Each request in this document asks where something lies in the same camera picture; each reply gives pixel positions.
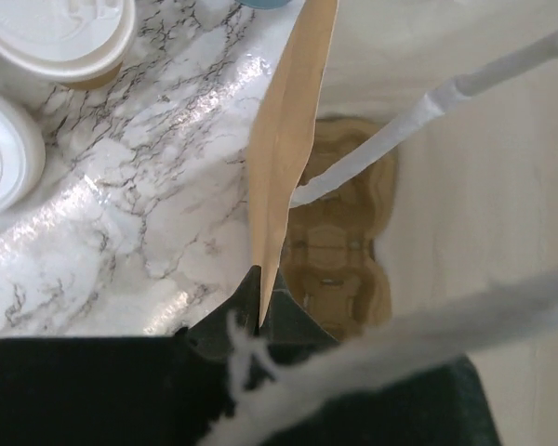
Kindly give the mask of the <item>single cardboard cup carrier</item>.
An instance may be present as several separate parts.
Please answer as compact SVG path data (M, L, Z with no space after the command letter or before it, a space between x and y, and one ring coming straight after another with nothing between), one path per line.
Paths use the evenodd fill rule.
M392 151L289 212L281 272L294 299L338 340L392 315L391 287L374 241L391 220L397 174Z

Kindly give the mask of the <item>brown paper coffee cup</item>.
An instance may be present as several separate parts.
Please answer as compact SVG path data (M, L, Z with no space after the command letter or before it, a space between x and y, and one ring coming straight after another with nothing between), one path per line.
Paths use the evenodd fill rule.
M63 86L66 86L70 89L83 91L99 89L112 82L120 72L121 68L122 64L119 63L111 68L109 71L104 72L98 76L94 76L90 79L79 82L64 83Z

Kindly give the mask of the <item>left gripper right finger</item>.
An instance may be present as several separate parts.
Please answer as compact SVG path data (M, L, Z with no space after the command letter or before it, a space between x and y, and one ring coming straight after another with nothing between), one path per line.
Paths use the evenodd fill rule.
M473 363L461 357L381 391L328 402L267 445L499 445Z

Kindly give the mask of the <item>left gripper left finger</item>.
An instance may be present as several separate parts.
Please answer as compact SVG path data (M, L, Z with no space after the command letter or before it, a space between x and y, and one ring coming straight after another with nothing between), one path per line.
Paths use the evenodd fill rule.
M172 335L0 339L0 445L193 445L230 413L227 323L253 334L260 267Z

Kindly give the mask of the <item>brown paper bag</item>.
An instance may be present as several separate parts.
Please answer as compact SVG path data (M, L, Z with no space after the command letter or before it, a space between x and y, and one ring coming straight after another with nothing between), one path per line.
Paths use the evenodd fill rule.
M298 189L308 203L400 144L403 177L388 230L395 317L240 392L206 445L260 445L329 402L369 394L470 354L502 436L558 445L558 31L499 14L532 43L445 82L347 160Z

